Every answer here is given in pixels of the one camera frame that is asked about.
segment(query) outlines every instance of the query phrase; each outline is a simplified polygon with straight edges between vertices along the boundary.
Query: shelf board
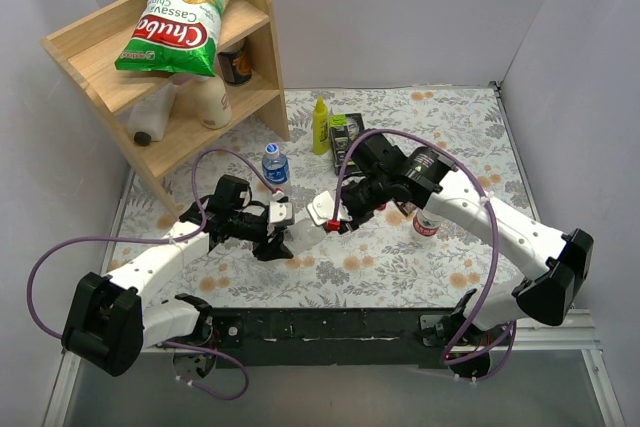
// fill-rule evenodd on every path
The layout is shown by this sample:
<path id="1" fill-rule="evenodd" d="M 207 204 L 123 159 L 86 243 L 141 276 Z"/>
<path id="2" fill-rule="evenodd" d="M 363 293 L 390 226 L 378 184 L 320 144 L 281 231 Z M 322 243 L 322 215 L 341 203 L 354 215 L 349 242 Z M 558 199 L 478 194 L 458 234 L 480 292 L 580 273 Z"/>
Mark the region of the shelf board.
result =
<path id="1" fill-rule="evenodd" d="M 233 116 L 229 124 L 221 129 L 212 130 L 202 126 L 194 104 L 190 101 L 189 86 L 192 82 L 180 87 L 164 138 L 146 147 L 135 146 L 156 179 L 167 175 L 280 94 L 276 86 L 255 72 L 251 80 L 244 85 L 226 86 Z"/>
<path id="2" fill-rule="evenodd" d="M 269 22 L 269 16 L 245 0 L 231 0 L 225 9 L 218 50 L 237 42 Z M 171 74 L 116 70 L 118 58 L 137 23 L 69 58 L 113 114 L 124 112 L 167 84 Z"/>

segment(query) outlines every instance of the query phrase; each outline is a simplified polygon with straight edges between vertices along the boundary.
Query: blue label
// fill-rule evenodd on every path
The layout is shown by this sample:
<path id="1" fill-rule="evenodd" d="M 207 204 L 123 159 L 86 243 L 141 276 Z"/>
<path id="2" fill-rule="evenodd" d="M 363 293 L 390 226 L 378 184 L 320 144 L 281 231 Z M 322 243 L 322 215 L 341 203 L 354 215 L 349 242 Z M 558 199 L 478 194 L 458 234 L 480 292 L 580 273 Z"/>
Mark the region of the blue label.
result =
<path id="1" fill-rule="evenodd" d="M 289 180 L 289 162 L 285 163 L 282 167 L 278 167 L 277 169 L 264 169 L 264 176 L 267 178 L 270 184 L 284 184 L 287 180 Z"/>

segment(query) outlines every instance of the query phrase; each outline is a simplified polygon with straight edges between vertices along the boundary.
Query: black bottle cap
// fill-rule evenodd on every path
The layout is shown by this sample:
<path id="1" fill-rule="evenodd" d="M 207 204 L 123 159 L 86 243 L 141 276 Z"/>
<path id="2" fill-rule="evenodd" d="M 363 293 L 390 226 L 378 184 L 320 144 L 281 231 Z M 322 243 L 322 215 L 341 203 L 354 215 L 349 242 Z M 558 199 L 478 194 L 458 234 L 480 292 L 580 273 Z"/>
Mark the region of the black bottle cap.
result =
<path id="1" fill-rule="evenodd" d="M 151 143 L 151 136 L 146 132 L 136 132 L 133 136 L 133 141 L 141 147 L 146 147 Z"/>

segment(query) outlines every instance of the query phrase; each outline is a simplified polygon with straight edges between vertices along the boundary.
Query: wooden shelf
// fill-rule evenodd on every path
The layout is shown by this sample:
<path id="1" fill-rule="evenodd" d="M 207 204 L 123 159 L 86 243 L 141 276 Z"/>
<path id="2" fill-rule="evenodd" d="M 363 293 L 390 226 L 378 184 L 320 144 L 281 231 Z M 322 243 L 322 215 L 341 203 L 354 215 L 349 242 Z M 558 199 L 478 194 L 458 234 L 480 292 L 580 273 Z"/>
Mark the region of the wooden shelf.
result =
<path id="1" fill-rule="evenodd" d="M 218 50 L 269 22 L 269 16 L 244 0 L 231 0 L 225 9 Z M 137 19 L 126 29 L 69 58 L 71 65 L 102 98 L 113 114 L 124 112 L 168 82 L 169 73 L 116 70 L 115 60 L 131 39 Z"/>
<path id="2" fill-rule="evenodd" d="M 226 88 L 233 110 L 231 122 L 219 130 L 202 126 L 187 83 L 178 91 L 162 141 L 140 147 L 117 116 L 167 85 L 171 74 L 119 71 L 114 62 L 146 5 L 147 0 L 118 0 L 48 35 L 41 43 L 85 95 L 147 187 L 172 215 L 179 215 L 161 178 L 249 115 L 255 114 L 283 140 L 289 140 L 273 4 L 272 0 L 231 0 L 222 17 L 218 50 L 246 38 L 254 71 L 247 84 Z"/>
<path id="3" fill-rule="evenodd" d="M 213 130 L 200 123 L 190 101 L 189 86 L 192 82 L 180 87 L 164 138 L 146 147 L 136 145 L 139 154 L 157 179 L 167 175 L 189 159 L 194 151 L 204 148 L 280 94 L 278 87 L 271 85 L 255 72 L 251 80 L 244 85 L 226 86 L 233 116 L 226 126 Z"/>

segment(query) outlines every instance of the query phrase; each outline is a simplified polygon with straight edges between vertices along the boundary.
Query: chip bag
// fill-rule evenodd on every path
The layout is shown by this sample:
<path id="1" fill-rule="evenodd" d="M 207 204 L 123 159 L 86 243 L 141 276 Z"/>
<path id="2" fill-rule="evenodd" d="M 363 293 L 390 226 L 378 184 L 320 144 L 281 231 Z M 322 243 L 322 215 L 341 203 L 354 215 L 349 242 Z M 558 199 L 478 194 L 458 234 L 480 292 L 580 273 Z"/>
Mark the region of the chip bag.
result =
<path id="1" fill-rule="evenodd" d="M 214 76 L 222 14 L 229 0 L 147 0 L 118 70 Z"/>

